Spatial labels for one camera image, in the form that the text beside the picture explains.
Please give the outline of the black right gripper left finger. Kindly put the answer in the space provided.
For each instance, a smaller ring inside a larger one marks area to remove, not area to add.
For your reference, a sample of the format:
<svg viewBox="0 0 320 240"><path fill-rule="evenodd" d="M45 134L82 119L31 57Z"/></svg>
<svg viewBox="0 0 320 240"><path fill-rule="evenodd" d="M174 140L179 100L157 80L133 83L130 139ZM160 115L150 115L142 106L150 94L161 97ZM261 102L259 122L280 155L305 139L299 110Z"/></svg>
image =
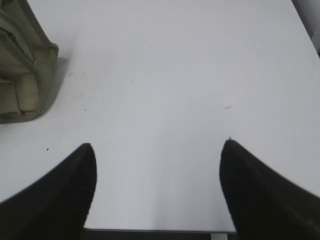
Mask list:
<svg viewBox="0 0 320 240"><path fill-rule="evenodd" d="M2 240L79 240L97 184L89 143L0 204Z"/></svg>

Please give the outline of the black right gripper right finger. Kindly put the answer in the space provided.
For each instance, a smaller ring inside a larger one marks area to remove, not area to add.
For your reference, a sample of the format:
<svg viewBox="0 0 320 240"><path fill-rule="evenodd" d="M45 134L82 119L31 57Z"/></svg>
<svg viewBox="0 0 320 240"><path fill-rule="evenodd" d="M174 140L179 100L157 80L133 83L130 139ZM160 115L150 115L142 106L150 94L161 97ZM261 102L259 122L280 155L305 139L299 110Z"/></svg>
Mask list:
<svg viewBox="0 0 320 240"><path fill-rule="evenodd" d="M240 240L318 240L320 199L228 139L219 180Z"/></svg>

